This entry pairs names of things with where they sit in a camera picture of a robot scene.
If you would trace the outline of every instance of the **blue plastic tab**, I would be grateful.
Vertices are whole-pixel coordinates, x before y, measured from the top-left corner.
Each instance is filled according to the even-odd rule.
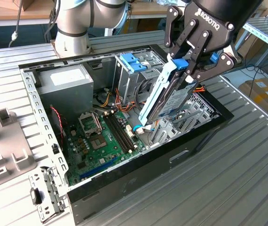
[[[210,60],[214,63],[217,63],[218,62],[218,59],[219,59],[219,54],[217,53],[213,53],[210,57]]]
[[[178,70],[185,69],[188,67],[188,62],[184,59],[175,59],[173,60],[174,64],[177,66]]]
[[[124,62],[127,68],[133,73],[145,71],[147,69],[147,67],[143,66],[139,62],[139,59],[134,57],[132,53],[121,54],[120,59],[122,60],[122,62]]]

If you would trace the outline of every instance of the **screw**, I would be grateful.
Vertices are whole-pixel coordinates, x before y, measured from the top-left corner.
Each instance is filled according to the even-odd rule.
[[[228,24],[228,29],[229,30],[233,30],[233,28],[234,28],[233,24]]]

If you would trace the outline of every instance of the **slotted table surface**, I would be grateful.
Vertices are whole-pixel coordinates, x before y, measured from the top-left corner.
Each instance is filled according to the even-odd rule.
[[[92,39],[96,52],[158,44],[162,31]],[[0,108],[14,111],[38,166],[49,164],[19,64],[56,59],[50,44],[0,49]],[[83,226],[268,226],[268,115],[222,77],[205,82],[234,118],[197,155]],[[0,185],[0,226],[40,225],[29,173]],[[73,225],[66,210],[46,225]]]

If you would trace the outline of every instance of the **cardboard box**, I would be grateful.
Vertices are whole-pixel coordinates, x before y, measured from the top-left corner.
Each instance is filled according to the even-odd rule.
[[[23,0],[22,2],[22,11],[25,11],[34,0]],[[20,5],[20,0],[0,0],[0,7],[2,8],[9,8],[18,10]]]
[[[252,80],[244,82],[239,86],[245,95],[249,95]],[[268,79],[256,79],[253,84],[250,98],[265,112],[268,113]]]

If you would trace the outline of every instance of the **ram slot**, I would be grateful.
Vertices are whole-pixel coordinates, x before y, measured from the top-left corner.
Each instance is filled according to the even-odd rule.
[[[134,145],[114,115],[105,116],[104,121],[124,153],[128,153],[129,150],[134,150]]]

